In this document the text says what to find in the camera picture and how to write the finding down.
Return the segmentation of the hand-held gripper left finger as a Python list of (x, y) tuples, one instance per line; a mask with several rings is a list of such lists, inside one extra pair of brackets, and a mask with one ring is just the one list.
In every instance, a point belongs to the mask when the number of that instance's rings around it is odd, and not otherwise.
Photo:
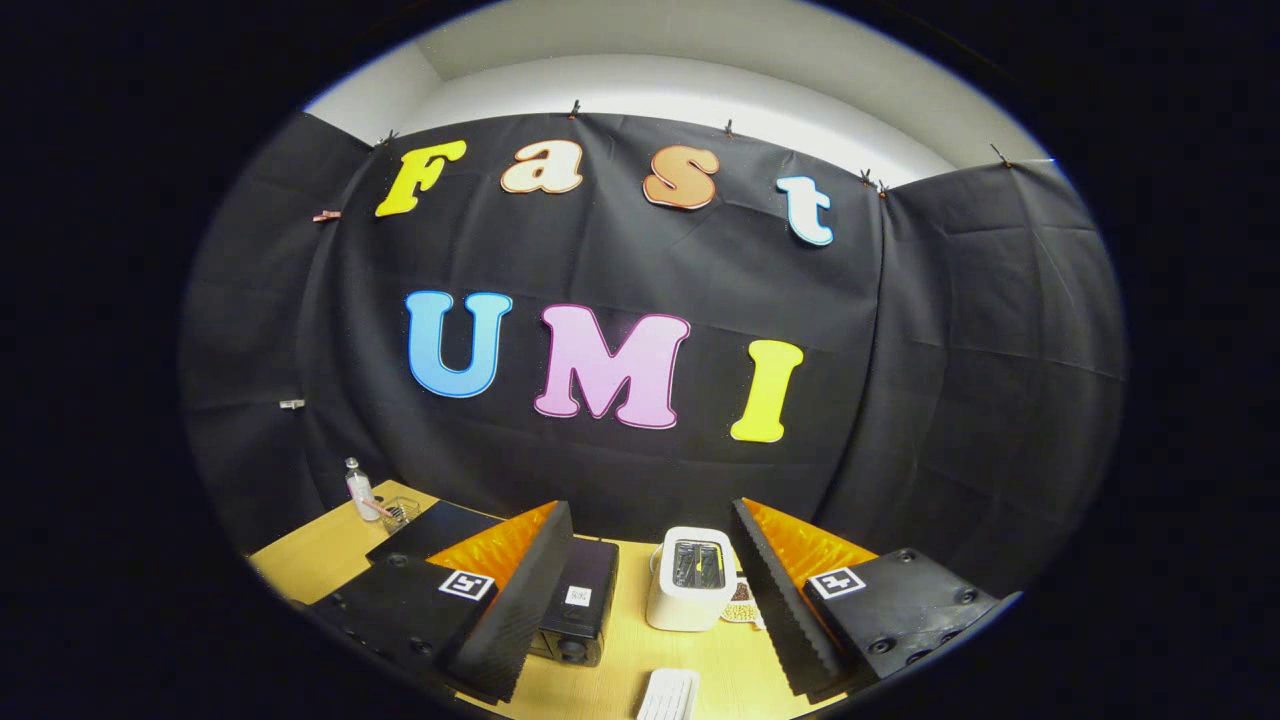
[(573, 537), (550, 501), (442, 550), (392, 550), (310, 605), (375, 664), (430, 691), (509, 701)]

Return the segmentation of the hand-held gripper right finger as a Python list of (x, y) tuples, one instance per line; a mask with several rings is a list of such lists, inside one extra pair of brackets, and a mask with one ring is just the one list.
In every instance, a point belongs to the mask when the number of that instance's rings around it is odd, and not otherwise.
[(731, 544), (792, 693), (854, 696), (918, 670), (1004, 611), (1004, 601), (925, 556), (873, 553), (749, 498)]

